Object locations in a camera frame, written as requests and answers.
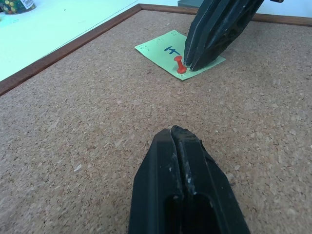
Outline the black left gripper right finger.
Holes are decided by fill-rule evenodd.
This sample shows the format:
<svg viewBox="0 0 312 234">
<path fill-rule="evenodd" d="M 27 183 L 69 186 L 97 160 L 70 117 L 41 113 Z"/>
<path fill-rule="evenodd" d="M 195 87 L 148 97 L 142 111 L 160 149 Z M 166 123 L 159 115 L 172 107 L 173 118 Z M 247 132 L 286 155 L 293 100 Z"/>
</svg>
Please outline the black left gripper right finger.
<svg viewBox="0 0 312 234">
<path fill-rule="evenodd" d="M 231 185 L 194 133 L 171 128 L 183 186 L 184 234 L 248 234 Z"/>
</svg>

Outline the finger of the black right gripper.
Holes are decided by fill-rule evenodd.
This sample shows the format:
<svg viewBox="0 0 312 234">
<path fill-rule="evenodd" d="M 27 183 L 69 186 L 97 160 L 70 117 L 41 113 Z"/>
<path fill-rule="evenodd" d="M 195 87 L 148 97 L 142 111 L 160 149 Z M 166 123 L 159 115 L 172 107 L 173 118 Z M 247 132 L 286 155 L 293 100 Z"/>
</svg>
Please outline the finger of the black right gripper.
<svg viewBox="0 0 312 234">
<path fill-rule="evenodd" d="M 205 0 L 191 23 L 184 49 L 184 64 L 205 67 L 219 55 L 213 48 L 216 31 L 228 7 L 227 0 Z"/>
<path fill-rule="evenodd" d="M 228 7 L 222 21 L 217 27 L 216 41 L 213 48 L 219 55 L 243 32 L 263 1 L 261 0 L 227 0 Z M 190 67 L 198 71 L 203 67 Z"/>
</svg>

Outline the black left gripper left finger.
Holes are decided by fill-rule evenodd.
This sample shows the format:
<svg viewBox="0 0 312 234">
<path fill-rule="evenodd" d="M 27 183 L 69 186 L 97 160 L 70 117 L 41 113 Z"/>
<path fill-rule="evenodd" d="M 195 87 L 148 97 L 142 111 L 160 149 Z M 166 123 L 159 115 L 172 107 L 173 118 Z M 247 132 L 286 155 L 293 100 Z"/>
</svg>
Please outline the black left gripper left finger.
<svg viewBox="0 0 312 234">
<path fill-rule="evenodd" d="M 130 234 L 185 234 L 188 163 L 182 141 L 188 129 L 158 132 L 133 183 Z"/>
</svg>

